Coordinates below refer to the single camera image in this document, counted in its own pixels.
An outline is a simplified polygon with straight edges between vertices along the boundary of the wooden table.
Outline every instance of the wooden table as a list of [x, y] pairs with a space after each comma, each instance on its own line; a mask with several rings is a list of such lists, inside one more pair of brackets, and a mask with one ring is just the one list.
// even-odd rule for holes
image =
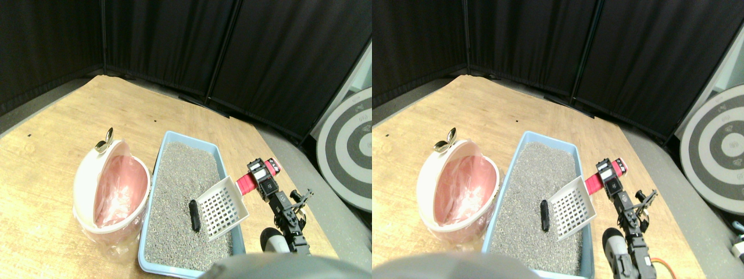
[[[596, 163], [604, 158], [622, 157], [630, 169], [621, 179], [628, 193], [633, 195], [639, 189], [651, 193], [656, 189], [617, 125], [484, 78], [460, 76], [373, 128], [373, 266], [398, 257], [450, 249], [426, 230], [415, 196], [423, 162], [434, 143], [443, 140], [452, 127], [458, 128], [458, 138], [477, 143], [502, 173], [506, 173], [522, 134], [533, 131], [575, 144], [585, 176], [596, 173]], [[604, 191], [593, 195], [593, 200], [597, 210], [597, 217], [591, 222], [596, 278], [611, 278], [602, 233], [617, 227], [618, 214]], [[651, 224], [644, 236], [651, 256], [666, 260], [680, 277], [703, 278], [697, 259], [664, 201], [664, 193], [654, 201], [649, 213]], [[663, 266], [656, 267], [660, 278], [669, 277]]]
[[[96, 77], [0, 138], [0, 278], [155, 276], [143, 272], [136, 260], [104, 259], [72, 216], [77, 165], [109, 127], [150, 172], [167, 130], [216, 144], [232, 177], [245, 174], [253, 159], [274, 156], [251, 124], [119, 78]], [[285, 193], [296, 189], [288, 175], [276, 179]], [[246, 251], [260, 253], [260, 233], [274, 227], [274, 214], [257, 193], [244, 200], [251, 213], [240, 224]], [[311, 252], [338, 257], [307, 211], [304, 234]]]

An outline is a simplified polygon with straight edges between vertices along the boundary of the pink plastic liner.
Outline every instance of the pink plastic liner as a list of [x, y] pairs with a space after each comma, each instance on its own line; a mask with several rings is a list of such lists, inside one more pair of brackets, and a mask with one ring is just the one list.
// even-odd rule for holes
[[465, 156], [445, 164], [434, 193], [434, 220], [439, 225], [463, 222], [478, 213], [493, 195], [496, 170], [483, 156]]
[[98, 228], [114, 225], [132, 215], [147, 193], [147, 172], [120, 142], [112, 150], [98, 180], [94, 203]]

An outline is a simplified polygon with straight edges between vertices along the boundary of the black curtain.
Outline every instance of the black curtain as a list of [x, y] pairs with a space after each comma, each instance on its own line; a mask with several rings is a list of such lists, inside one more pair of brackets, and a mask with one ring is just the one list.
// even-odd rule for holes
[[744, 20], [744, 1], [606, 1], [577, 100], [668, 138]]
[[375, 0], [372, 107], [466, 67], [461, 1]]
[[471, 68], [570, 95], [596, 0], [468, 0]]
[[0, 1], [0, 115], [101, 67], [100, 2]]
[[106, 67], [204, 95], [233, 1], [106, 0]]
[[371, 34], [371, 0], [244, 1], [211, 100], [303, 138]]

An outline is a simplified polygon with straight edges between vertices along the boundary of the black object in litter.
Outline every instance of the black object in litter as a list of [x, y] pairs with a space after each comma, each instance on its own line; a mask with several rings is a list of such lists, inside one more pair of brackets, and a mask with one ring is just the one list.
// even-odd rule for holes
[[544, 199], [540, 202], [540, 215], [542, 216], [542, 230], [548, 232], [551, 228], [551, 216], [548, 212], [548, 201]]
[[195, 232], [199, 232], [202, 228], [202, 221], [199, 220], [199, 205], [195, 200], [191, 200], [188, 203], [189, 212], [191, 212], [191, 229]]

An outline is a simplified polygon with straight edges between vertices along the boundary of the blue litter box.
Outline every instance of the blue litter box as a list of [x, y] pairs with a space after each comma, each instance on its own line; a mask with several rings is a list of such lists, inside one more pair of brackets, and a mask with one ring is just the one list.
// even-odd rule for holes
[[[489, 253], [490, 247], [489, 243], [491, 243], [491, 233], [493, 232], [493, 226], [496, 225], [496, 219], [498, 217], [498, 210], [501, 208], [501, 201], [504, 199], [504, 194], [509, 190], [509, 175], [511, 174], [511, 170], [514, 169], [514, 165], [516, 164], [516, 159], [519, 158], [519, 153], [522, 152], [522, 150], [527, 146], [527, 143], [537, 141], [539, 143], [542, 143], [544, 145], [547, 145], [548, 147], [564, 150], [574, 157], [574, 163], [576, 165], [576, 176], [582, 176], [581, 175], [581, 160], [579, 159], [579, 149], [576, 148], [575, 145], [570, 144], [565, 141], [559, 141], [555, 138], [551, 138], [545, 135], [540, 135], [536, 132], [530, 132], [527, 131], [522, 135], [522, 139], [519, 141], [519, 146], [516, 148], [516, 152], [514, 152], [514, 157], [512, 158], [511, 164], [509, 164], [509, 172], [506, 175], [506, 178], [504, 178], [504, 184], [501, 186], [501, 190], [498, 193], [498, 199], [496, 200], [496, 209], [493, 212], [493, 216], [491, 217], [491, 223], [488, 225], [488, 231], [486, 232], [486, 240], [483, 242], [483, 253]], [[591, 245], [591, 224], [584, 227], [581, 231], [581, 237], [582, 237], [582, 243], [581, 243], [581, 260], [580, 260], [580, 271], [579, 276], [575, 275], [564, 275], [560, 273], [555, 272], [546, 272], [542, 270], [535, 270], [533, 271], [537, 273], [538, 276], [542, 278], [593, 278], [594, 277], [594, 252]]]
[[[186, 135], [181, 135], [177, 132], [168, 131], [165, 132], [165, 136], [163, 137], [163, 143], [160, 144], [160, 151], [158, 151], [158, 160], [155, 161], [155, 172], [153, 174], [153, 186], [152, 190], [150, 191], [150, 200], [147, 203], [147, 213], [144, 216], [144, 226], [142, 227], [142, 235], [140, 239], [140, 247], [139, 247], [139, 253], [137, 254], [137, 258], [140, 264], [140, 267], [142, 270], [149, 272], [149, 273], [156, 273], [160, 275], [168, 275], [178, 278], [197, 278], [201, 276], [204, 272], [198, 271], [198, 270], [192, 270], [192, 269], [181, 269], [175, 266], [165, 266], [158, 263], [150, 263], [144, 258], [144, 247], [147, 243], [147, 225], [150, 223], [150, 207], [153, 206], [153, 195], [152, 193], [155, 193], [155, 186], [156, 182], [158, 181], [158, 166], [160, 166], [160, 159], [161, 154], [163, 154], [163, 151], [165, 151], [165, 147], [171, 143], [171, 142], [181, 142], [183, 144], [188, 145], [189, 147], [197, 148], [200, 150], [204, 150], [206, 152], [212, 153], [214, 155], [214, 159], [217, 160], [217, 172], [219, 173], [219, 178], [224, 179], [227, 177], [227, 172], [225, 171], [225, 165], [222, 163], [222, 156], [219, 154], [219, 149], [217, 148], [217, 145], [208, 143], [206, 141], [201, 141], [195, 138], [191, 138]], [[243, 233], [240, 230], [240, 226], [237, 226], [230, 230], [232, 235], [232, 246], [233, 246], [233, 252], [232, 254], [245, 254], [246, 253], [246, 244], [243, 242]]]

